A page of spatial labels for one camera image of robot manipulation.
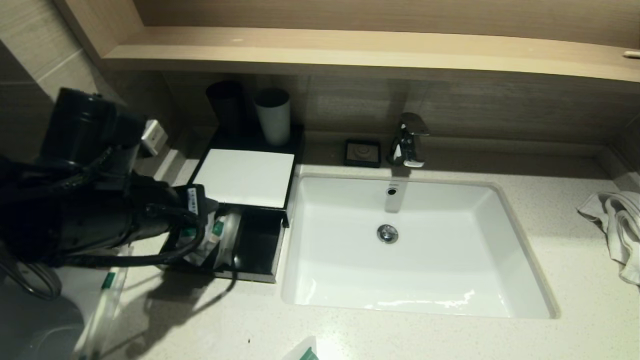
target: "black soap dish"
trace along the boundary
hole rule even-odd
[[[344,143],[344,164],[350,167],[380,167],[380,143],[349,139]]]

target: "speckled countertop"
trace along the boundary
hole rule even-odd
[[[390,176],[389,169],[333,166],[339,153],[314,147],[301,173]],[[130,269],[106,359],[281,358],[309,336],[321,360],[615,359],[639,357],[639,292],[618,278],[604,235],[575,208],[589,194],[616,191],[589,159],[433,151],[412,178],[482,181],[500,186],[529,241],[556,302],[559,318],[528,320],[395,313],[285,304],[279,284],[216,279],[193,290],[198,277]],[[180,174],[184,182],[191,161]],[[141,241],[136,253],[158,250],[163,237]],[[284,275],[285,235],[278,278]]]

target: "towel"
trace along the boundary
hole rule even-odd
[[[640,286],[640,194],[595,193],[578,212],[607,235],[611,259],[624,265],[620,277]]]

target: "electrical outlet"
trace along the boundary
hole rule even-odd
[[[156,119],[147,120],[145,132],[142,134],[142,146],[152,155],[160,153],[168,136]]]

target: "faucet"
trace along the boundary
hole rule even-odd
[[[422,144],[420,137],[429,135],[429,128],[420,115],[403,113],[396,128],[396,135],[391,143],[387,161],[392,167],[422,167]]]

